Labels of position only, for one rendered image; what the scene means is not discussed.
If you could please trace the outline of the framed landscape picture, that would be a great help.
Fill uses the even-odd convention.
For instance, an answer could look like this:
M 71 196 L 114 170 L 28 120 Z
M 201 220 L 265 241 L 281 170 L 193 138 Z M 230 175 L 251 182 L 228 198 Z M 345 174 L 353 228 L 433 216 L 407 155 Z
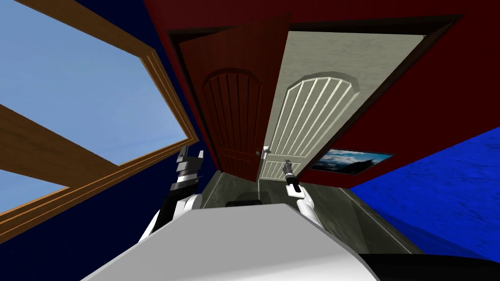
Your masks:
M 392 156 L 392 154 L 361 152 L 357 150 L 330 149 L 311 166 L 311 170 L 357 175 Z

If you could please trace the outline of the pale grey door leaf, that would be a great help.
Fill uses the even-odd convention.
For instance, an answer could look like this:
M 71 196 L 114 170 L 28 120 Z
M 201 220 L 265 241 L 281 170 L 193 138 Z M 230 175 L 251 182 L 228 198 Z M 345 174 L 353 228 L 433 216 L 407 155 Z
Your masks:
M 262 180 L 295 174 L 352 118 L 422 35 L 290 31 L 265 137 Z

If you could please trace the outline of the dark red door leaf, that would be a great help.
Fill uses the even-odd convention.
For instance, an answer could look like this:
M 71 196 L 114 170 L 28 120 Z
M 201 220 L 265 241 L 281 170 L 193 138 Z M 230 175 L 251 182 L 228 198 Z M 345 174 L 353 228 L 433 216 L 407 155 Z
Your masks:
M 180 43 L 224 172 L 255 181 L 291 22 L 284 14 Z

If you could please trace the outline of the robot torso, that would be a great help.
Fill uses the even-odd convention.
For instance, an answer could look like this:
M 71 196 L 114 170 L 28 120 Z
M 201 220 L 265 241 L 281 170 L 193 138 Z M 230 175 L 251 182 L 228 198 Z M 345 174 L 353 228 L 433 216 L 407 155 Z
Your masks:
M 189 210 L 82 281 L 380 281 L 286 204 Z

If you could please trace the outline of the wooden framed window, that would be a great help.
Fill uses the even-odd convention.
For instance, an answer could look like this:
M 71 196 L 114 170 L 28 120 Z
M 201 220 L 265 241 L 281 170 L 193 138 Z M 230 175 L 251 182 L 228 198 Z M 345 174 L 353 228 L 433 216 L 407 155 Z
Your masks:
M 157 50 L 76 0 L 0 0 L 0 170 L 57 190 L 0 245 L 199 141 Z

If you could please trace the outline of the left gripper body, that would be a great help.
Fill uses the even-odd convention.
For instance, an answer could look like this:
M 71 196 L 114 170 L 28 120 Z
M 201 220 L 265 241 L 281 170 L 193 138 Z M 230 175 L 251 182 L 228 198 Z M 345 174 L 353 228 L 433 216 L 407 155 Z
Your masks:
M 203 163 L 203 158 L 199 157 L 183 157 L 177 158 L 177 168 L 176 172 L 185 172 L 185 171 L 194 171 L 197 173 L 197 170 L 201 168 Z

